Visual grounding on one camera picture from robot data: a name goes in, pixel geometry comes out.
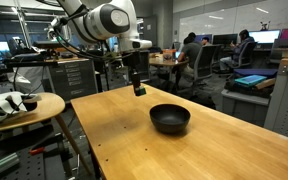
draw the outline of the wooden table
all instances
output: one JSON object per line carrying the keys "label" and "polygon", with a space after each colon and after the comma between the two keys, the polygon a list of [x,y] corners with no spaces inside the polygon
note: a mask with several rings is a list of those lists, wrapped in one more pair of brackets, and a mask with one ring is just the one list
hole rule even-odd
{"label": "wooden table", "polygon": [[[72,145],[76,154],[81,154],[76,142],[74,141],[70,131],[66,127],[66,124],[62,117],[61,112],[65,108],[64,100],[53,93],[39,93],[42,100],[37,102],[37,107],[33,111],[19,113],[14,117],[3,120],[0,123],[0,131],[10,130],[19,127],[26,127],[31,124],[40,123],[55,117],[57,123],[62,128],[63,133],[67,137],[68,141]],[[87,165],[83,156],[79,156],[85,169],[89,174],[92,174],[89,166]]]}
{"label": "wooden table", "polygon": [[169,77],[172,80],[172,68],[175,66],[180,66],[187,64],[188,60],[178,62],[173,60],[163,60],[163,54],[157,54],[156,57],[150,57],[149,64],[153,66],[165,66],[169,68]]}
{"label": "wooden table", "polygon": [[[288,179],[288,138],[144,85],[72,100],[104,176],[110,179]],[[186,131],[155,130],[149,110],[178,104]]]}

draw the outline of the box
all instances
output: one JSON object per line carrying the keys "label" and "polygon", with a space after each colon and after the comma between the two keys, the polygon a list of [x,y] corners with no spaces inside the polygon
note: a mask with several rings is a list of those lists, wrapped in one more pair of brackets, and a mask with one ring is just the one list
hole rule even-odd
{"label": "box", "polygon": [[235,82],[251,87],[264,81],[265,79],[266,79],[265,76],[250,75],[250,76],[235,79]]}
{"label": "box", "polygon": [[263,127],[269,99],[250,96],[224,89],[222,112],[246,122]]}

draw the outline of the cable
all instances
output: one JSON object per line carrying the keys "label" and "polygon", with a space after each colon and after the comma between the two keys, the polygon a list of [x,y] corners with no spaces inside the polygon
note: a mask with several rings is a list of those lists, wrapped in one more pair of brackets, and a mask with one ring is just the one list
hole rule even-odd
{"label": "cable", "polygon": [[109,57],[103,57],[103,56],[96,56],[96,55],[89,54],[89,53],[86,53],[86,52],[83,52],[84,54],[80,54],[80,53],[77,53],[77,52],[74,52],[74,51],[68,49],[68,48],[61,42],[61,39],[62,39],[62,41],[64,41],[66,44],[70,45],[70,46],[71,46],[72,48],[74,48],[75,50],[80,51],[80,49],[78,49],[77,47],[75,47],[74,45],[72,45],[71,43],[69,43],[65,38],[63,38],[63,37],[61,36],[61,34],[59,33],[58,30],[55,30],[55,33],[56,33],[56,35],[57,35],[57,37],[56,37],[57,41],[58,41],[66,50],[68,50],[69,52],[71,52],[71,53],[73,53],[73,54],[76,54],[76,55],[78,55],[78,56],[84,57],[84,58],[96,59],[96,60],[94,60],[94,61],[99,61],[99,60],[97,60],[97,59],[104,59],[104,60],[123,59],[123,58],[129,57],[129,56],[132,55],[132,53],[131,53],[131,54],[128,54],[128,55],[126,55],[126,56],[122,56],[122,57],[118,57],[118,58],[109,58]]}
{"label": "cable", "polygon": [[73,116],[72,116],[70,122],[68,123],[67,128],[70,128],[70,126],[72,125],[74,119],[75,119],[75,113],[73,113]]}
{"label": "cable", "polygon": [[16,91],[16,76],[17,76],[17,73],[18,73],[18,70],[19,70],[19,67],[16,68],[16,71],[15,71],[15,74],[14,74],[14,79],[13,79],[13,86],[14,86],[14,91]]}
{"label": "cable", "polygon": [[88,13],[88,11],[80,12],[80,13],[74,14],[73,16],[71,16],[71,17],[69,17],[68,19],[65,19],[65,20],[70,21],[72,19],[84,16],[87,13]]}
{"label": "cable", "polygon": [[13,114],[14,111],[15,111],[16,109],[18,109],[18,107],[19,107],[21,104],[23,104],[24,101],[25,101],[33,92],[35,92],[38,88],[40,88],[40,87],[42,86],[42,84],[43,84],[43,79],[44,79],[44,69],[45,69],[45,66],[43,66],[42,78],[41,78],[41,83],[40,83],[40,85],[38,85],[37,88],[35,88],[34,90],[32,90],[30,93],[28,93],[28,95],[25,96],[25,97],[22,99],[22,102],[19,103],[19,104],[13,109],[13,111],[12,111],[10,114]]}

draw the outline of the ceiling light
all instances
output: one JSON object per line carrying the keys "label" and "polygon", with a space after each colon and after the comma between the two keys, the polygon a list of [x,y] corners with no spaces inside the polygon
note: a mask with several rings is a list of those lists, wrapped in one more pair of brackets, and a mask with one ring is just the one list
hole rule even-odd
{"label": "ceiling light", "polygon": [[224,19],[223,17],[217,17],[217,16],[208,16],[208,17],[213,19]]}
{"label": "ceiling light", "polygon": [[265,11],[265,10],[263,10],[263,9],[261,9],[261,8],[256,8],[256,9],[259,10],[259,11],[262,11],[262,12],[268,13],[268,11]]}
{"label": "ceiling light", "polygon": [[13,12],[14,12],[15,14],[17,14],[17,10],[16,10],[15,7],[12,7],[12,10],[13,10]]}
{"label": "ceiling light", "polygon": [[16,15],[17,13],[15,12],[6,12],[6,11],[1,11],[2,14],[11,14],[11,15]]}
{"label": "ceiling light", "polygon": [[[19,20],[11,20],[11,22],[20,22]],[[27,23],[45,23],[45,24],[50,24],[51,22],[48,21],[25,21]]]}
{"label": "ceiling light", "polygon": [[25,13],[26,16],[44,16],[44,17],[57,17],[63,15],[54,15],[54,14],[38,14],[38,13]]}

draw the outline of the wall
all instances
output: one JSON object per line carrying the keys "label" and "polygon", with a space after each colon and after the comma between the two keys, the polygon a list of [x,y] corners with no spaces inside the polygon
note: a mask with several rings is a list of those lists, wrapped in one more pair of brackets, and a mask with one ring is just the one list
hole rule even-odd
{"label": "wall", "polygon": [[177,34],[173,33],[174,40],[182,42],[189,32],[228,34],[238,33],[242,29],[260,30],[261,21],[271,21],[269,29],[288,28],[288,0],[224,0],[192,7],[173,14],[173,32],[178,31]]}
{"label": "wall", "polygon": [[212,4],[221,0],[174,0],[173,13],[181,12],[195,7],[203,6],[204,4]]}

